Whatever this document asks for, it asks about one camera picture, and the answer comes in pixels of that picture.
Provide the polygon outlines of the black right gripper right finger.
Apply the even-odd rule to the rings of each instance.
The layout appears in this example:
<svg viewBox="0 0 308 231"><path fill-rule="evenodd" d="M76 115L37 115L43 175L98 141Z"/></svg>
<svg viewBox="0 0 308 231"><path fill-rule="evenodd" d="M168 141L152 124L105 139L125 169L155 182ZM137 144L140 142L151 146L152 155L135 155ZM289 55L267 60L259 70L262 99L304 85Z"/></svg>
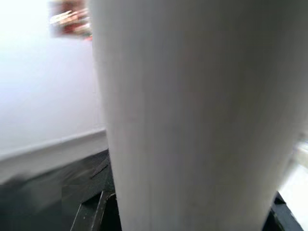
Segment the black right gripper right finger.
<svg viewBox="0 0 308 231"><path fill-rule="evenodd" d="M279 192L273 200L263 231L303 231Z"/></svg>

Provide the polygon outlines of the black tablecloth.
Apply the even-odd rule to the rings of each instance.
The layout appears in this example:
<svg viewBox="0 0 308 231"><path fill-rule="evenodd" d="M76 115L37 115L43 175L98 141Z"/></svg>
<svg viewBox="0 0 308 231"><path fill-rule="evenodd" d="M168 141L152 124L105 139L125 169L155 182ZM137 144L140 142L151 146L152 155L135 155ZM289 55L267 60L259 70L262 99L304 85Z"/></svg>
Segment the black tablecloth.
<svg viewBox="0 0 308 231"><path fill-rule="evenodd" d="M0 231L90 231L110 177L105 150L0 184Z"/></svg>

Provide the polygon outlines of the white plastic table leg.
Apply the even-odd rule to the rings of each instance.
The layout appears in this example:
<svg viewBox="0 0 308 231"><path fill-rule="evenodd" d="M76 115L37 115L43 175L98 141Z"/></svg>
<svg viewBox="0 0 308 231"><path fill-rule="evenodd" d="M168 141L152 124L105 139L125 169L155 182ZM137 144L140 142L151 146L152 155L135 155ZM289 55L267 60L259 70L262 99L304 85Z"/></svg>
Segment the white plastic table leg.
<svg viewBox="0 0 308 231"><path fill-rule="evenodd" d="M261 231L308 115L308 0L89 0L122 231Z"/></svg>

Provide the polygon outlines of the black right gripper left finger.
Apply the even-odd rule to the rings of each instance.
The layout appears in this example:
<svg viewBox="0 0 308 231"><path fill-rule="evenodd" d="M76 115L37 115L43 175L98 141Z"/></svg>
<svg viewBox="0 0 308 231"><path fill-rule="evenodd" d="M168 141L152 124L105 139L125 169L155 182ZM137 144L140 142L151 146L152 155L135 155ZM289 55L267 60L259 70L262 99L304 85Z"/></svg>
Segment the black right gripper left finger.
<svg viewBox="0 0 308 231"><path fill-rule="evenodd" d="M96 183L79 205L71 231L122 231L109 155L90 179Z"/></svg>

